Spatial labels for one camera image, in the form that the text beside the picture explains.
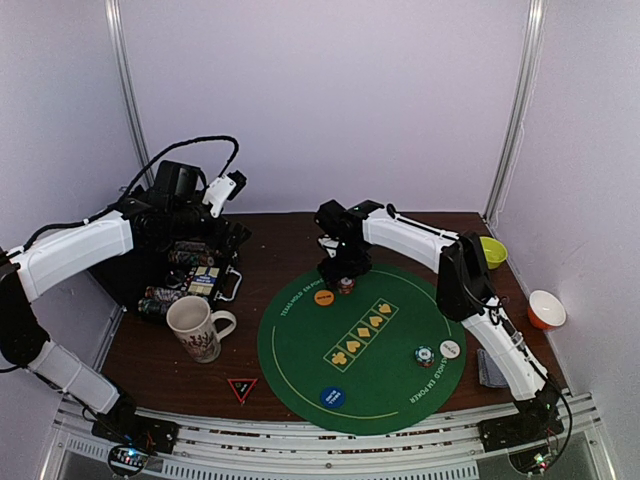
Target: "poker mat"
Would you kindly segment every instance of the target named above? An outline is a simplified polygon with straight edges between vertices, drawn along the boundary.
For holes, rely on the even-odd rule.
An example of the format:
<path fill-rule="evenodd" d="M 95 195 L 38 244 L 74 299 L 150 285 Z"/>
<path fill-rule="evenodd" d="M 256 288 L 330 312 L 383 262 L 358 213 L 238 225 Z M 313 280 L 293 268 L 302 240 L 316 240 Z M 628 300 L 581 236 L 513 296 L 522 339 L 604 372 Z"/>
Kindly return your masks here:
<path fill-rule="evenodd" d="M 274 297 L 260 324 L 260 366 L 290 410 L 327 430 L 377 435 L 447 401 L 464 369 L 465 334 L 440 313 L 431 284 L 374 265 L 329 306 L 314 299 L 324 288 L 316 270 L 302 275 Z M 416 360 L 419 347 L 430 352 L 426 366 Z"/>

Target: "robotic arm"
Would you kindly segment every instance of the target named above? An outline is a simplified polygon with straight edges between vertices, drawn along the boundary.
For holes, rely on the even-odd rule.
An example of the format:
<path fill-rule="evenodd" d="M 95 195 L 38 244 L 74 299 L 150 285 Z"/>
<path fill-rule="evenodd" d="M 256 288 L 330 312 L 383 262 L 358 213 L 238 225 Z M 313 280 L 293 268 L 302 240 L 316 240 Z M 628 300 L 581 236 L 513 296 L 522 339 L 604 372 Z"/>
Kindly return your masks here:
<path fill-rule="evenodd" d="M 371 269 L 368 250 L 374 245 L 399 252 L 438 274 L 438 308 L 480 341 L 507 379 L 520 412 L 508 424 L 484 425 L 489 447 L 545 438 L 548 428 L 562 432 L 556 409 L 559 390 L 509 320 L 475 233 L 461 235 L 423 225 L 399 215 L 393 205 L 384 208 L 372 201 L 347 210 L 331 200 L 320 207 L 315 221 L 325 232 L 318 242 L 328 256 L 318 270 L 328 288 L 335 289 L 341 278 L 366 274 Z"/>
<path fill-rule="evenodd" d="M 196 235 L 206 238 L 216 229 L 226 229 L 229 222 L 220 214 L 225 202 L 244 187 L 246 178 L 237 171 L 223 173 L 197 192 L 201 178 L 197 167 L 164 161 L 148 191 L 140 189 L 121 199 L 98 219 L 28 243 L 27 248 L 8 253 L 0 249 L 0 352 L 11 364 L 76 398 L 108 425 L 107 430 L 115 430 L 108 435 L 110 439 L 116 433 L 133 441 L 152 428 L 163 429 L 158 438 L 164 439 L 164 432 L 171 434 L 173 425 L 151 422 L 154 427 L 141 422 L 133 400 L 53 341 L 38 325 L 30 304 L 61 281 L 132 249 L 161 251 L 173 240 Z M 231 235 L 238 246 L 250 232 L 239 227 Z M 156 449 L 170 451 L 171 447 L 165 444 Z"/>

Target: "triangular button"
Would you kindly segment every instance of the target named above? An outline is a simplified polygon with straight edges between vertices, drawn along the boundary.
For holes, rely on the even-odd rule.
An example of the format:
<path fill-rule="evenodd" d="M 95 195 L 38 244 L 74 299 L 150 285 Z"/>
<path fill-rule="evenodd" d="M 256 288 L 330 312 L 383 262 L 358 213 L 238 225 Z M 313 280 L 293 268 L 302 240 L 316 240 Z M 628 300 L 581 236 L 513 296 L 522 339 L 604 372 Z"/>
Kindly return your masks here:
<path fill-rule="evenodd" d="M 253 387 L 258 383 L 257 378 L 229 378 L 227 379 L 229 385 L 231 385 L 231 390 L 236 394 L 236 398 L 241 404 L 247 400 L 249 393 L 253 390 Z"/>

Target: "orange disc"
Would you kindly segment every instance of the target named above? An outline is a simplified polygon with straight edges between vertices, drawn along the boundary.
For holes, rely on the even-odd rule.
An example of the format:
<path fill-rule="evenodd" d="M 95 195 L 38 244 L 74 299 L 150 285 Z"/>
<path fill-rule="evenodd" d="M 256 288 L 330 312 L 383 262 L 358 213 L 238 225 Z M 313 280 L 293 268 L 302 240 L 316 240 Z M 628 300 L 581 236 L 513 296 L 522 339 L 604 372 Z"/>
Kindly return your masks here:
<path fill-rule="evenodd" d="M 330 290 L 318 290 L 313 299 L 321 307 L 328 307 L 336 299 L 336 296 Z"/>

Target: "white mug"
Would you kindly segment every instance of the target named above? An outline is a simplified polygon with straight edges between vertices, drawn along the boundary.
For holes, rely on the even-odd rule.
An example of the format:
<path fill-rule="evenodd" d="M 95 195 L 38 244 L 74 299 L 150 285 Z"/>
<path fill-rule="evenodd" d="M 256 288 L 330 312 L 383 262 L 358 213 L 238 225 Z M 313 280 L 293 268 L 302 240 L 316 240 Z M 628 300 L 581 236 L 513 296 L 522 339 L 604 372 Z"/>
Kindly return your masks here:
<path fill-rule="evenodd" d="M 215 322 L 222 318 L 230 321 L 231 325 L 218 332 Z M 167 324 L 191 358 L 198 363 L 209 363 L 218 358 L 222 350 L 220 341 L 235 330 L 237 321 L 233 313 L 226 310 L 212 313 L 204 298 L 189 296 L 169 307 Z"/>

